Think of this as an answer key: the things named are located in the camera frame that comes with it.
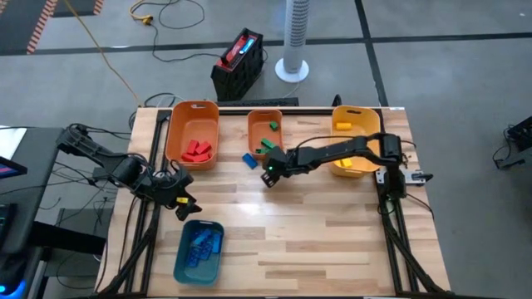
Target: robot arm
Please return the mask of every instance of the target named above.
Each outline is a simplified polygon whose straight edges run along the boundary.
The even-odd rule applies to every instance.
[[[174,174],[160,172],[161,176],[154,175],[143,156],[111,152],[94,142],[83,125],[66,128],[57,139],[57,148],[67,154],[92,160],[106,170],[109,181],[128,188],[139,199],[151,200],[170,209],[177,207],[175,214],[181,221],[190,213],[201,211],[195,204],[196,199],[185,190],[194,179],[185,167],[175,161],[170,163],[175,170]]]
[[[381,156],[374,154],[367,146],[372,140],[379,140]],[[397,198],[406,196],[405,177],[399,170],[402,163],[401,139],[386,133],[356,136],[321,148],[297,146],[295,149],[289,149],[286,154],[277,146],[266,154],[263,162],[266,172],[261,178],[271,188],[282,176],[289,178],[295,174],[308,174],[323,163],[350,157],[364,157],[374,164],[386,166],[387,192]]]

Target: blue bin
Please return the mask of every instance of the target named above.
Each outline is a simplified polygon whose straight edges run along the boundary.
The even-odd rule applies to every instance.
[[[199,260],[197,267],[188,267],[187,258],[190,252],[190,245],[194,240],[194,234],[206,228],[213,233],[220,233],[219,253],[212,252],[206,261]],[[175,280],[184,284],[213,286],[218,278],[223,243],[224,227],[220,223],[203,220],[190,220],[185,223],[181,234],[180,248],[175,259]]]

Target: yellow bin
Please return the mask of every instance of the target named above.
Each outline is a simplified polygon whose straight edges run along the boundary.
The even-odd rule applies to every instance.
[[[351,129],[337,130],[337,123],[349,123]],[[381,131],[381,120],[379,114],[373,109],[341,105],[334,109],[332,112],[332,128],[331,135],[371,135]],[[347,138],[331,138],[330,143],[337,143],[347,140]],[[381,154],[381,148],[378,140],[372,140],[369,142],[368,147],[376,155]],[[370,174],[379,169],[378,165],[373,164],[369,160],[362,157],[351,158],[351,167],[343,167],[340,161],[334,161],[329,163],[331,171],[335,175],[361,178],[366,174]]]

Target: gray floor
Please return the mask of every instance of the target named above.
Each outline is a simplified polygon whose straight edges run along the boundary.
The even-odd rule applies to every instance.
[[[127,15],[133,2],[108,0],[100,16],[83,18],[102,46],[152,43],[151,28],[133,23]],[[206,21],[184,31],[161,31],[160,44],[230,42],[242,27],[262,32],[266,40],[283,37],[282,0],[200,2],[205,5]],[[532,2],[525,0],[366,0],[363,4],[373,37],[532,32]],[[189,4],[170,7],[164,18],[185,24],[197,17],[194,10]],[[308,35],[361,37],[354,1],[312,0]],[[92,47],[75,19],[48,21],[39,49],[75,47]],[[273,73],[282,48],[267,50],[264,73],[246,98],[282,97],[295,87]],[[305,51],[311,73],[294,92],[301,105],[330,105],[337,93],[349,105],[378,105],[363,44],[307,46]],[[532,111],[531,40],[387,43],[376,44],[375,51],[388,101],[407,108],[421,165],[435,174],[427,188],[453,291],[530,297],[530,166],[499,171],[491,155],[504,144],[502,130]],[[142,98],[162,91],[187,99],[215,98],[209,78],[214,58],[165,64],[148,51],[108,57]],[[127,118],[135,103],[97,54],[4,56],[0,66],[2,124],[81,122],[109,130],[128,129]],[[98,136],[98,141],[114,150],[126,148],[125,141],[110,136]],[[93,167],[64,154],[60,160],[87,170]],[[84,186],[49,188],[42,206],[52,205],[59,196],[62,201],[57,209],[43,210],[38,217],[52,223],[60,207],[80,208],[93,193]],[[93,282],[94,278],[70,283]],[[52,279],[46,298],[74,294],[79,292]]]

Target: orange container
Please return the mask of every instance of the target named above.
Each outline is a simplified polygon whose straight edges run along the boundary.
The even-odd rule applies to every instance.
[[[256,149],[263,148],[260,141],[263,138],[270,140],[283,149],[283,113],[279,110],[253,110],[248,113],[248,147],[249,153],[255,159],[264,159],[265,154],[255,153]],[[272,130],[269,123],[277,122],[279,128]]]
[[[170,119],[166,158],[179,161],[189,170],[212,169],[218,152],[218,118],[218,106],[211,101],[188,100],[177,104]],[[181,155],[186,152],[191,140],[209,142],[212,147],[210,159],[204,162],[183,161]]]
[[[350,123],[351,129],[337,130],[336,123]],[[331,135],[371,135],[381,131],[381,119],[379,114],[373,109],[342,105],[332,112],[332,129]],[[342,138],[331,138],[330,143],[337,143],[347,140]],[[367,145],[376,155],[381,154],[381,148],[378,140],[372,140]],[[351,167],[343,167],[340,161],[329,163],[331,171],[335,175],[352,178],[361,178],[370,174],[377,169],[378,165],[362,157],[351,158]]]

